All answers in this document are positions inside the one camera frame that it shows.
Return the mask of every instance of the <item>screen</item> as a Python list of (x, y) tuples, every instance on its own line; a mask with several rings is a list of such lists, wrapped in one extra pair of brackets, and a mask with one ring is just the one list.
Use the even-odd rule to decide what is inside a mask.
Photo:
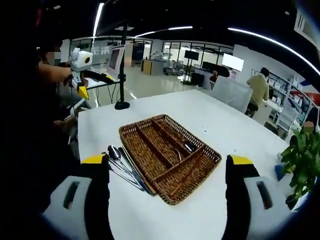
[(207, 69), (210, 72), (213, 72), (215, 70), (215, 64), (208, 62), (208, 61), (203, 61), (202, 68)]
[(112, 69), (116, 69), (116, 65), (117, 65), (117, 59), (118, 59), (118, 56), (119, 56), (119, 52), (120, 52), (120, 49), (115, 49), (112, 51), (111, 53), (111, 57), (110, 57), (110, 62), (109, 62), (109, 67), (112, 68)]
[(242, 68), (244, 67), (244, 62), (245, 60), (226, 54), (223, 54), (223, 59), (222, 59), (222, 65), (238, 70), (238, 71), (242, 71)]
[(198, 60), (199, 58), (199, 53), (198, 52), (195, 52), (195, 51), (188, 51), (186, 50), (184, 52), (184, 57), (186, 59), (193, 59), (193, 60)]

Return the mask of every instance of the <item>ceiling light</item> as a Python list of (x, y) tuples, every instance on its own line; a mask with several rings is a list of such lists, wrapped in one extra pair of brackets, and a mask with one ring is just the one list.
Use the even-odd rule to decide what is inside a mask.
[(141, 36), (144, 36), (144, 35), (148, 35), (148, 34), (154, 34), (155, 31), (149, 31), (149, 32), (145, 32), (145, 33), (142, 33), (142, 34), (139, 34), (137, 36), (134, 36), (135, 38), (138, 38), (138, 37), (141, 37)]
[(103, 2), (101, 2), (99, 4), (98, 11), (96, 12), (95, 21), (94, 21), (94, 27), (93, 27), (93, 34), (92, 34), (93, 37), (96, 36), (99, 20), (100, 20), (100, 17), (101, 17), (102, 8), (104, 7), (104, 5), (105, 4)]
[(260, 35), (260, 34), (257, 34), (257, 33), (254, 33), (254, 32), (250, 32), (250, 31), (246, 31), (246, 30), (241, 30), (241, 29), (237, 29), (237, 28), (232, 28), (232, 27), (228, 27), (228, 30), (230, 31), (234, 31), (234, 32), (239, 32), (239, 33), (243, 33), (243, 34), (249, 34), (249, 35), (252, 35), (252, 36), (255, 36), (255, 37), (259, 37), (259, 38), (262, 38), (264, 40), (268, 40), (274, 44), (277, 44), (281, 47), (283, 47), (284, 49), (287, 49), (288, 51), (290, 51), (291, 53), (295, 54), (296, 56), (298, 56), (300, 59), (302, 59), (304, 62), (306, 62), (313, 70), (315, 70), (315, 72), (320, 76), (320, 71), (314, 66), (312, 65), (311, 62), (309, 62), (304, 56), (302, 56), (300, 53), (296, 52), (295, 50), (291, 49), (290, 47), (276, 41), (276, 40), (273, 40), (269, 37), (266, 37), (266, 36), (263, 36), (263, 35)]
[(168, 30), (178, 30), (178, 29), (192, 29), (192, 26), (177, 26), (177, 27), (170, 27)]

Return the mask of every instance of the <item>floor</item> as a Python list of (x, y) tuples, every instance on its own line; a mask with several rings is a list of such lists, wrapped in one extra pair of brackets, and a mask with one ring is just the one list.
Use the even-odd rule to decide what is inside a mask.
[[(104, 66), (96, 66), (97, 70), (101, 71)], [(182, 85), (180, 77), (177, 76), (151, 76), (141, 72), (139, 67), (125, 67), (126, 82), (124, 83), (124, 100), (132, 100), (138, 98), (151, 97), (156, 95), (180, 92), (192, 89), (198, 89), (204, 92), (205, 90), (195, 86)], [(89, 104), (92, 108), (97, 106), (94, 98), (94, 90), (90, 89)], [(120, 98), (119, 84), (111, 86), (103, 86), (97, 88), (98, 103), (100, 106), (116, 103)]]

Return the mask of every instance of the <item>blue object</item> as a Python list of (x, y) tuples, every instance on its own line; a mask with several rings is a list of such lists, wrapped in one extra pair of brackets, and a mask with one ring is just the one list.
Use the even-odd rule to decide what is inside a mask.
[(276, 174), (276, 178), (278, 179), (278, 181), (280, 181), (285, 175), (282, 173), (282, 169), (284, 168), (283, 165), (278, 164), (274, 166), (274, 171)]

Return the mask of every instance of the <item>potted plant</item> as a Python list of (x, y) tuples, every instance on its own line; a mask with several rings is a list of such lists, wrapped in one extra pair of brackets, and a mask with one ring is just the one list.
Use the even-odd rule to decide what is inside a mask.
[(301, 132), (294, 130), (295, 144), (281, 153), (283, 173), (292, 173), (289, 185), (294, 193), (287, 198), (288, 202), (297, 202), (311, 192), (316, 178), (320, 177), (320, 133), (313, 133), (313, 129), (305, 126)]

